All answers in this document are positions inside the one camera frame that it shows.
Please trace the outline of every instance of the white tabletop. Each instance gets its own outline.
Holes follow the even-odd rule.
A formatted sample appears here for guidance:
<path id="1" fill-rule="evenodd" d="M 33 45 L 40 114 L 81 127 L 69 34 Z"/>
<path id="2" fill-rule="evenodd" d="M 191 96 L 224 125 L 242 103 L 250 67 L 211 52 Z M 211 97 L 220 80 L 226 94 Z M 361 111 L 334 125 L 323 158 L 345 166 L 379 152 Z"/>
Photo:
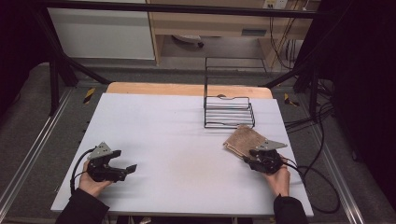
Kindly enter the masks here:
<path id="1" fill-rule="evenodd" d="M 255 131 L 290 146 L 276 100 L 250 102 Z M 222 145 L 233 131 L 204 128 L 202 96 L 105 93 L 51 210 L 62 211 L 68 203 L 70 176 L 82 153 L 106 142 L 112 150 L 121 150 L 120 157 L 110 161 L 112 167 L 137 163 L 135 173 L 100 195 L 110 214 L 272 215 L 275 197 L 264 178 Z M 295 161 L 291 147 L 278 152 Z M 311 217 L 304 185 L 294 170 L 290 172 L 290 196 L 299 199 Z"/>

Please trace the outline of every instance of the folded towel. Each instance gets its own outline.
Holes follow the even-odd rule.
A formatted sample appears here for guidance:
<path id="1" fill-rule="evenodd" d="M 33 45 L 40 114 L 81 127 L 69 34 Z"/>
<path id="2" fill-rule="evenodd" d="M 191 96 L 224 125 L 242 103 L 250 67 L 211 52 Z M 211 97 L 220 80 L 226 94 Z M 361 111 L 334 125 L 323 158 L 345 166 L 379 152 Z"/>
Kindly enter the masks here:
<path id="1" fill-rule="evenodd" d="M 223 145 L 241 159 L 244 156 L 253 159 L 249 151 L 261 145 L 265 139 L 247 125 L 239 125 Z"/>

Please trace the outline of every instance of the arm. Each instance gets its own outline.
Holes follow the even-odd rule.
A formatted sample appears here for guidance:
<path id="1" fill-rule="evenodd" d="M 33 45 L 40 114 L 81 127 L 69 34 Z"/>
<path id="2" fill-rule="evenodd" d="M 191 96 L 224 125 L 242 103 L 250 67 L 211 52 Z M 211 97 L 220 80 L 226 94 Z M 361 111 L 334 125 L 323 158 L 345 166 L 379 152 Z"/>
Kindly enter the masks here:
<path id="1" fill-rule="evenodd" d="M 305 224 L 308 223 L 303 205 L 300 201 L 289 196 L 290 172 L 283 165 L 272 175 L 262 174 L 271 187 L 276 199 L 274 213 L 277 224 Z"/>
<path id="2" fill-rule="evenodd" d="M 88 161 L 84 163 L 87 170 Z M 112 182 L 95 182 L 87 173 L 79 180 L 79 187 L 69 199 L 69 203 L 58 216 L 56 224 L 96 224 L 102 223 L 108 207 L 96 199 L 100 192 Z"/>

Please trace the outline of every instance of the yellow and black tape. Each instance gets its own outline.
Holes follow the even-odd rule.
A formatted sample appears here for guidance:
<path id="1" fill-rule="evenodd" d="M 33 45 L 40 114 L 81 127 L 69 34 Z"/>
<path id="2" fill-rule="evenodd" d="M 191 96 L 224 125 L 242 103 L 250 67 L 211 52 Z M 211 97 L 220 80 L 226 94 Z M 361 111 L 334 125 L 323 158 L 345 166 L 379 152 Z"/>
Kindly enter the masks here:
<path id="1" fill-rule="evenodd" d="M 84 101 L 82 102 L 84 105 L 87 105 L 90 102 L 94 92 L 95 88 L 90 88 L 88 90 L 87 94 L 85 95 Z"/>
<path id="2" fill-rule="evenodd" d="M 300 106 L 298 102 L 293 102 L 289 99 L 289 96 L 287 93 L 285 93 L 285 105 L 294 105 L 294 106 Z"/>

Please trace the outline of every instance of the black metal frame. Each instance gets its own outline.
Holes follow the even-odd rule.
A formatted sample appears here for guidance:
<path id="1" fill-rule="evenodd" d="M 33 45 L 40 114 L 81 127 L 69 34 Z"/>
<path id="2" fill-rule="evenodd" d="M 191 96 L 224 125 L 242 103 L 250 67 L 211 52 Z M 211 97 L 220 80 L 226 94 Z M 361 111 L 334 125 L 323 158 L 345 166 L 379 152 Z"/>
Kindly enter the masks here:
<path id="1" fill-rule="evenodd" d="M 111 81 L 100 77 L 90 69 L 77 63 L 68 57 L 60 45 L 56 34 L 50 29 L 42 15 L 43 8 L 73 8 L 91 10 L 116 10 L 116 11 L 146 11 L 146 12 L 168 12 L 168 13 L 193 13 L 193 14 L 216 14 L 254 17 L 277 17 L 277 18 L 300 18 L 300 19 L 336 19 L 337 13 L 333 11 L 295 11 L 295 10 L 273 10 L 266 8 L 239 8 L 239 7 L 205 7 L 205 6 L 181 6 L 181 5 L 159 5 L 159 4 L 135 4 L 135 3 L 108 3 L 108 2 L 85 2 L 68 0 L 35 0 L 23 1 L 30 8 L 33 18 L 38 28 L 43 32 L 49 43 L 50 75 L 51 75 L 51 111 L 52 115 L 59 105 L 59 89 L 57 83 L 58 74 L 63 78 L 67 86 L 76 86 L 78 79 L 71 67 L 92 77 L 102 84 L 109 84 Z M 265 87 L 272 88 L 274 82 Z"/>

